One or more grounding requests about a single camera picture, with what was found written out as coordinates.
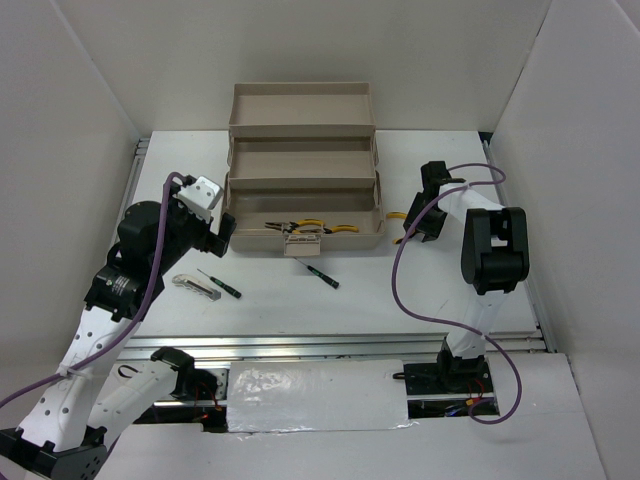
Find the white bracket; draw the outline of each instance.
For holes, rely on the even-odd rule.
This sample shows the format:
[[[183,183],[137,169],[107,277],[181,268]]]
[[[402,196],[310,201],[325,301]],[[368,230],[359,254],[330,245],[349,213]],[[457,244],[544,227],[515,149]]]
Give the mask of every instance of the white bracket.
[[[440,194],[454,188],[459,184],[448,183],[440,187]],[[501,211],[504,206],[486,199],[472,188],[447,195],[438,202],[438,208],[443,212],[453,215],[462,225],[467,221],[467,210],[472,208],[484,208],[485,210]]]
[[[207,177],[199,177],[193,185],[182,187],[176,197],[181,200],[193,213],[205,220],[211,221],[211,211],[218,204],[224,190],[220,185]]]

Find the red wire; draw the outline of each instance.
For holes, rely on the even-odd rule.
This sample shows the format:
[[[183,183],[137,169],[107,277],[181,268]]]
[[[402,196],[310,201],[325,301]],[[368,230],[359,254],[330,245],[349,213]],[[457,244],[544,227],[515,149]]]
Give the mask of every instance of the red wire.
[[[200,391],[198,387],[196,387],[196,399],[193,401],[193,417],[198,416],[198,396],[200,395]]]
[[[478,380],[477,378],[474,378],[474,380],[476,381],[476,383],[478,385],[480,385],[480,388],[482,389],[482,393],[480,393],[480,398],[484,397],[484,383],[482,383],[480,380]]]
[[[200,385],[202,385],[207,390],[207,392],[209,392],[209,395],[211,395],[211,399],[213,400],[213,404],[216,406],[216,410],[218,410],[219,412],[222,411],[222,409],[218,406],[218,399],[216,398],[215,394],[211,391],[209,386],[204,382],[200,382]]]

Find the white cable tie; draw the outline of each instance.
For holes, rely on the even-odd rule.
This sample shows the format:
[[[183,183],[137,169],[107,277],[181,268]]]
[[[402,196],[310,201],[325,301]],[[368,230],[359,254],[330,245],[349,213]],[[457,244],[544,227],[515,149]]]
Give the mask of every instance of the white cable tie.
[[[67,378],[70,375],[76,375],[78,377],[86,378],[87,380],[93,380],[94,376],[91,373],[83,372],[82,370],[75,370],[68,365],[60,364],[58,368],[58,373]]]

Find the screwdriver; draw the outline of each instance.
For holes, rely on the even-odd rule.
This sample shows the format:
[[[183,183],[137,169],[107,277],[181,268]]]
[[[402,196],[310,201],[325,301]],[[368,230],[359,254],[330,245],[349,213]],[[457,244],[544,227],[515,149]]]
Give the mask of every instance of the screwdriver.
[[[215,283],[216,285],[218,285],[221,289],[223,289],[225,292],[227,292],[229,295],[233,295],[236,298],[240,298],[242,296],[242,294],[237,291],[235,288],[230,287],[229,285],[227,285],[226,283],[224,283],[222,280],[218,280],[216,277],[212,277],[211,275],[207,275],[206,273],[204,273],[202,270],[200,270],[199,268],[197,269],[201,274],[203,274],[205,277],[207,277],[209,280],[211,280],[213,283]]]
[[[307,270],[309,270],[311,273],[313,273],[316,277],[320,278],[327,285],[329,285],[329,286],[331,286],[331,287],[333,287],[335,289],[337,289],[340,286],[340,284],[338,282],[336,282],[333,278],[331,278],[329,275],[325,275],[320,270],[318,270],[316,268],[313,268],[311,265],[307,265],[302,260],[299,260],[296,257],[293,257],[293,258],[295,258],[301,264],[303,264],[305,267],[307,267]]]

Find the yellow-handled pliers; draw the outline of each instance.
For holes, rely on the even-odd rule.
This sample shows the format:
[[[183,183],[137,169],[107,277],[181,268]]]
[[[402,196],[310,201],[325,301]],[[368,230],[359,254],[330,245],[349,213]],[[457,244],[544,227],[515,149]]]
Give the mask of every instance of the yellow-handled pliers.
[[[402,213],[402,212],[389,212],[389,213],[387,213],[387,218],[399,218],[401,220],[406,220],[407,219],[407,214],[406,213]],[[413,238],[415,234],[416,234],[416,232],[414,230],[413,233],[409,236],[409,238]],[[402,239],[403,238],[404,237],[394,238],[392,243],[394,245],[400,245],[400,243],[402,243]]]
[[[266,222],[264,224],[265,228],[270,228],[272,230],[279,230],[283,233],[292,233],[295,235],[303,235],[305,233],[338,233],[338,232],[353,232],[358,233],[360,229],[355,225],[336,225],[335,227],[327,228],[324,226],[325,223],[322,220],[317,220],[315,218],[305,218],[303,220],[299,220],[297,222]],[[300,227],[318,227],[308,230],[300,230]]]

